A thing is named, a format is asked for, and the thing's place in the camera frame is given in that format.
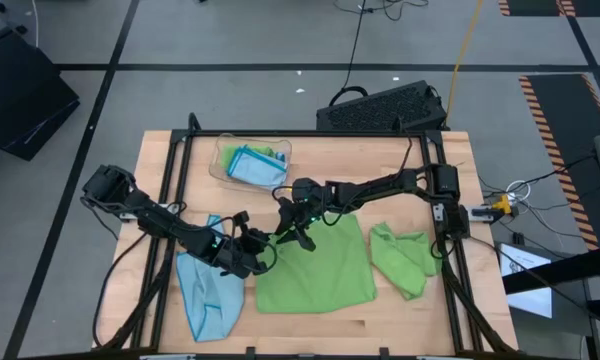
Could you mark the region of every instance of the wooden table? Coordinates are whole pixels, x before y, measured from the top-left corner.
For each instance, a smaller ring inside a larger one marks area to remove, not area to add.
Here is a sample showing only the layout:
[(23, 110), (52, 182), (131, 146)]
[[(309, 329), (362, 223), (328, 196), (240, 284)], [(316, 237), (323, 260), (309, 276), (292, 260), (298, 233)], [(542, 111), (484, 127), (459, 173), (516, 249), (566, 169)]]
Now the wooden table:
[[(169, 131), (146, 132), (136, 165), (138, 186), (154, 200), (157, 200), (160, 191), (169, 138)], [(319, 183), (328, 179), (364, 182), (394, 173), (408, 144), (405, 138), (386, 137), (287, 139), (293, 144), (291, 180), (311, 177)], [(482, 193), (467, 133), (446, 132), (443, 133), (443, 139), (447, 163), (457, 166), (459, 170), (461, 203), (481, 204)], [(194, 138), (184, 196), (188, 208), (182, 218), (188, 222), (204, 224), (210, 213), (229, 216), (247, 210), (251, 227), (273, 231), (279, 219), (278, 205), (269, 193), (230, 190), (209, 175), (208, 167), (215, 141), (214, 137)], [(432, 145), (430, 153), (435, 154)], [(180, 168), (180, 156), (176, 159), (171, 196), (175, 192), (177, 169)], [(414, 141), (406, 166), (421, 165), (420, 146)], [(371, 202), (355, 214), (367, 241), (369, 229), (383, 221), (395, 233), (428, 230), (430, 238), (435, 238), (430, 205), (413, 195), (397, 195)], [(471, 224), (471, 233), (476, 238), (492, 242), (491, 231), (486, 224)], [(135, 223), (124, 224), (115, 257), (140, 234)], [(495, 253), (474, 241), (467, 240), (464, 245), (476, 305), (503, 340), (517, 348)], [(100, 338), (104, 341), (111, 338), (138, 300), (148, 247), (149, 240), (145, 240), (120, 262), (109, 281), (98, 327)], [(421, 298), (405, 301), (375, 268), (373, 275), (378, 290), (378, 297), (374, 301), (326, 314), (258, 313), (255, 305), (255, 279), (251, 276), (246, 281), (240, 319), (229, 338), (196, 343), (187, 324), (174, 266), (159, 351), (243, 354), (246, 347), (255, 346), (259, 354), (377, 355), (380, 347), (388, 347), (392, 355), (454, 354), (443, 280), (440, 276), (428, 278)], [(457, 304), (464, 346), (470, 348), (466, 313), (462, 305), (459, 302)], [(152, 306), (147, 311), (143, 345), (149, 343), (153, 317)]]

